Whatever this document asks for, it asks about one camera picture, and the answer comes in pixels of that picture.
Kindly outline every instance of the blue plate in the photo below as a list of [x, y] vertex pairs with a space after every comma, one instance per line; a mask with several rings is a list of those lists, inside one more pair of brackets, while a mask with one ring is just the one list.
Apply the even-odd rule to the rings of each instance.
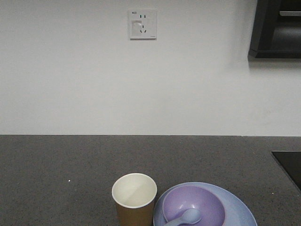
[[167, 223], [163, 216], [163, 209], [162, 209], [163, 200], [166, 194], [176, 187], [187, 186], [187, 185], [193, 185], [193, 186], [199, 186], [201, 188], [205, 188], [208, 191], [215, 194], [221, 200], [222, 204], [225, 207], [225, 212], [226, 212], [226, 218], [223, 226], [257, 226], [253, 214], [239, 198], [237, 198], [234, 194], [228, 192], [227, 190], [221, 187], [207, 184], [207, 183], [202, 183], [202, 182], [183, 183], [183, 184], [173, 186], [169, 188], [167, 191], [165, 191], [160, 196], [160, 198], [158, 199], [155, 205], [154, 217], [153, 217], [154, 226], [164, 226], [164, 224]]

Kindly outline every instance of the purple spoon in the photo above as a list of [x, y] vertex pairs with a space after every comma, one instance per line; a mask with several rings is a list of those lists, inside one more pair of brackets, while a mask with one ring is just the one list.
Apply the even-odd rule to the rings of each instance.
[[197, 209], [188, 209], [179, 218], [169, 221], [164, 226], [178, 226], [182, 224], [194, 225], [201, 220], [201, 212]]

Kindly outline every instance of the outlet faceplate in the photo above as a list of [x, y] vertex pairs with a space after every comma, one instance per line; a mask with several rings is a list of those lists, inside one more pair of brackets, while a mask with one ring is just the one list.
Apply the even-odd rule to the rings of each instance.
[[157, 11], [155, 9], [132, 9], [128, 11], [130, 39], [157, 38]]

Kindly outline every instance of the dark cabinet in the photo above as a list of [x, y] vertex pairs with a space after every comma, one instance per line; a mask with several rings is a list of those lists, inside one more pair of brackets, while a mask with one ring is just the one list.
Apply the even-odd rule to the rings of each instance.
[[258, 0], [249, 55], [301, 58], [301, 0]]

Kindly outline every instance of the brown paper cup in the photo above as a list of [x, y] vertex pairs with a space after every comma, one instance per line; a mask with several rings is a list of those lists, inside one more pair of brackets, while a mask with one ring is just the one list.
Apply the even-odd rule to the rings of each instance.
[[131, 173], [119, 178], [112, 188], [120, 226], [151, 226], [155, 181], [142, 173]]

